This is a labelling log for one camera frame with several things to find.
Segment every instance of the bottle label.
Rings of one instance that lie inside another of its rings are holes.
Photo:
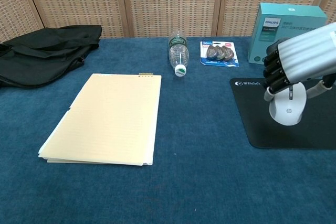
[[[187,46],[187,41],[182,37],[174,37],[169,41],[169,48],[178,44]]]

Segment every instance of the black bag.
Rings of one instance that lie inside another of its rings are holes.
[[[43,28],[0,44],[0,86],[37,88],[84,64],[101,26]]]

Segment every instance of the paper stack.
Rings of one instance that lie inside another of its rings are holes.
[[[49,163],[152,165],[161,76],[93,74],[39,150]]]

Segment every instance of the black mouse pad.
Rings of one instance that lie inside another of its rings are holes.
[[[284,126],[272,119],[264,100],[264,79],[231,79],[250,144],[258,148],[336,149],[336,87],[307,100],[301,122]],[[319,80],[304,83],[306,89]]]

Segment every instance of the table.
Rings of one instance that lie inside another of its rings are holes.
[[[235,43],[239,68],[200,64],[189,38],[178,78],[166,38],[103,39],[48,86],[0,88],[0,223],[334,223],[336,152],[252,147],[229,81],[263,66],[247,62],[249,38],[213,39]],[[162,75],[152,166],[38,158],[92,73],[139,72]]]

